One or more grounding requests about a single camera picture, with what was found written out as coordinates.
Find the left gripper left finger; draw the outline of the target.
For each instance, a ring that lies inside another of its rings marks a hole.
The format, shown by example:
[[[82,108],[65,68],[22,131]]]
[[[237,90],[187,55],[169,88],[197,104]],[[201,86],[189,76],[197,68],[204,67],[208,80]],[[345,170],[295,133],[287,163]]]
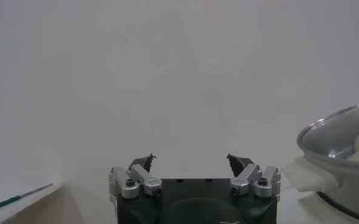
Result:
[[[156,156],[150,154],[134,159],[126,169],[113,166],[108,173],[110,196],[129,200],[139,197],[143,192],[150,197],[161,197],[163,181],[150,174],[155,158]]]

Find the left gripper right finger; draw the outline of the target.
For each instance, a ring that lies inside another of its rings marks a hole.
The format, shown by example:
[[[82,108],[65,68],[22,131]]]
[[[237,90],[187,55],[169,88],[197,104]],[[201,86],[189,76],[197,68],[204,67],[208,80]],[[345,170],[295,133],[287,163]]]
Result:
[[[262,170],[249,158],[227,155],[233,177],[229,181],[229,194],[233,197],[247,195],[250,190],[256,197],[275,197],[280,201],[281,173],[275,166]]]

